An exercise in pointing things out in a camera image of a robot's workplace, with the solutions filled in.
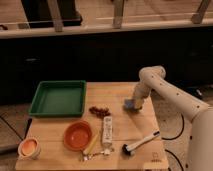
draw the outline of wall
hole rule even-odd
[[[0,103],[31,101],[41,80],[138,81],[163,65],[180,86],[213,83],[212,27],[0,39]]]

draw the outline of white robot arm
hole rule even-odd
[[[154,89],[164,99],[176,106],[192,123],[189,141],[188,171],[213,170],[213,107],[166,82],[165,70],[161,66],[143,68],[139,72],[132,107],[141,109],[144,98]]]

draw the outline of black cord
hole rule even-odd
[[[175,140],[175,139],[179,138],[182,135],[182,133],[184,131],[184,127],[185,127],[185,122],[184,122],[183,115],[181,115],[181,118],[182,118],[182,129],[181,129],[180,133],[177,136],[172,137],[172,138],[162,137],[163,140]]]
[[[171,155],[177,160],[177,162],[178,162],[178,164],[179,164],[179,166],[180,166],[180,168],[181,168],[181,171],[184,171],[183,166],[182,166],[180,160],[178,159],[178,157],[177,157],[174,153],[172,153],[171,151],[169,151],[169,150],[167,150],[167,149],[165,149],[165,151],[166,151],[167,153],[171,154]]]
[[[7,126],[17,135],[17,137],[20,138],[20,140],[23,140],[21,135],[2,116],[0,116],[0,119],[7,124]]]

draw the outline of orange sauce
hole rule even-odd
[[[26,141],[21,149],[23,155],[28,156],[32,154],[36,149],[37,143],[34,140]]]

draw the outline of brush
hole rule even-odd
[[[134,150],[136,148],[138,148],[139,146],[141,146],[142,144],[144,144],[146,142],[153,140],[154,138],[158,137],[159,135],[160,135],[160,132],[156,131],[156,132],[152,133],[151,135],[148,135],[147,137],[143,138],[142,140],[136,141],[133,144],[130,144],[130,145],[124,144],[122,146],[122,150],[123,150],[124,154],[126,154],[128,156],[134,155],[134,153],[135,153]]]

